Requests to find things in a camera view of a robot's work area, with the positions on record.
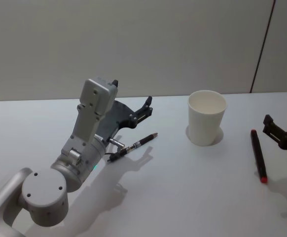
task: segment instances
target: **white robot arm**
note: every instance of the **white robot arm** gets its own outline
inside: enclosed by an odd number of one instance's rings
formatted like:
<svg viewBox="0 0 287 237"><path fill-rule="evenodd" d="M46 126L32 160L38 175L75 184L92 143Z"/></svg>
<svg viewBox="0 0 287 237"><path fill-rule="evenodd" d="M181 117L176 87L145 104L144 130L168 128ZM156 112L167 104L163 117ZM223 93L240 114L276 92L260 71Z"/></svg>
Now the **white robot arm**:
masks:
<svg viewBox="0 0 287 237"><path fill-rule="evenodd" d="M20 170L0 190L0 237L24 237L11 227L22 208L28 210L40 226L60 223L68 212L67 193L81 187L104 156L109 142L123 146L113 139L118 130L135 128L152 114L151 97L136 112L114 101L117 86L118 81L87 80L77 106L78 117L72 135L57 160L49 169Z"/></svg>

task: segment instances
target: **white table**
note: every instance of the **white table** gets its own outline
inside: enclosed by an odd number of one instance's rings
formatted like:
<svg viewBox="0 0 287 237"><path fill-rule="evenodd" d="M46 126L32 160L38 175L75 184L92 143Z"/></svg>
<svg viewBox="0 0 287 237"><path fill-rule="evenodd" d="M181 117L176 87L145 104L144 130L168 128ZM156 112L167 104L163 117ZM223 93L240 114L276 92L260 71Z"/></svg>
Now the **white table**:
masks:
<svg viewBox="0 0 287 237"><path fill-rule="evenodd" d="M262 133L266 114L287 130L287 93L225 98L223 139L197 147L185 133L187 96L154 97L153 115L118 135L127 145L158 132L156 139L114 164L102 160L69 194L69 212L59 225L39 227L22 211L14 227L28 237L287 237L287 151ZM119 101L135 110L145 98ZM49 167L73 129L77 104L0 102L0 173ZM268 186L254 174L253 128ZM0 185L7 177L0 175Z"/></svg>

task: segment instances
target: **white wall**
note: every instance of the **white wall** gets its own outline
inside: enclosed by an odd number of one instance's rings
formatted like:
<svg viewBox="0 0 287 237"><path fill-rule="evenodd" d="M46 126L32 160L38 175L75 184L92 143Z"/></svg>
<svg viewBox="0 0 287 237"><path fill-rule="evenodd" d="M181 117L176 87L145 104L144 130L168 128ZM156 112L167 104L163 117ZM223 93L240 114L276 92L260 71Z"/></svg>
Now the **white wall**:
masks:
<svg viewBox="0 0 287 237"><path fill-rule="evenodd" d="M0 0L0 100L249 92L272 0Z"/></svg>
<svg viewBox="0 0 287 237"><path fill-rule="evenodd" d="M278 0L253 92L287 91L287 0Z"/></svg>

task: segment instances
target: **white paper cup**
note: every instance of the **white paper cup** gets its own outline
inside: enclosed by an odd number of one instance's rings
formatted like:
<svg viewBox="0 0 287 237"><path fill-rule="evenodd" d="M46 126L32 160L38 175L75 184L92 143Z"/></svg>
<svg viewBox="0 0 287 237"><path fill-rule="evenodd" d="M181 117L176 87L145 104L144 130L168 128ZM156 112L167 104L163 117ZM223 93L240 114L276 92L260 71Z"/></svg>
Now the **white paper cup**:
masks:
<svg viewBox="0 0 287 237"><path fill-rule="evenodd" d="M199 90L188 98L188 136L198 146L214 142L227 102L215 91Z"/></svg>

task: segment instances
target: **pen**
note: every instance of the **pen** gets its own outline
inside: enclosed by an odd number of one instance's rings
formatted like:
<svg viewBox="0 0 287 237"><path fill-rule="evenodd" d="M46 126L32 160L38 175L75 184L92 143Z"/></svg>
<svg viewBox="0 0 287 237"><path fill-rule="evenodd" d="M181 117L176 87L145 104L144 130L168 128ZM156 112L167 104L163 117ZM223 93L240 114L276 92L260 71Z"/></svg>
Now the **pen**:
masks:
<svg viewBox="0 0 287 237"><path fill-rule="evenodd" d="M131 151L133 151L134 149L137 149L138 147L141 147L142 145L146 144L147 142L151 141L152 139L156 138L157 136L158 136L158 133L153 133L153 134L139 140L138 142L135 142L130 147L126 147L126 148L122 149L120 152L116 152L114 154L111 154L109 156L108 162L114 162L114 161L122 158L124 155L130 153Z"/></svg>
<svg viewBox="0 0 287 237"><path fill-rule="evenodd" d="M260 181L261 183L266 184L267 183L266 168L265 168L260 141L258 139L256 130L251 130L251 140L252 140L252 147L253 147L256 166L257 166L257 172L260 177Z"/></svg>

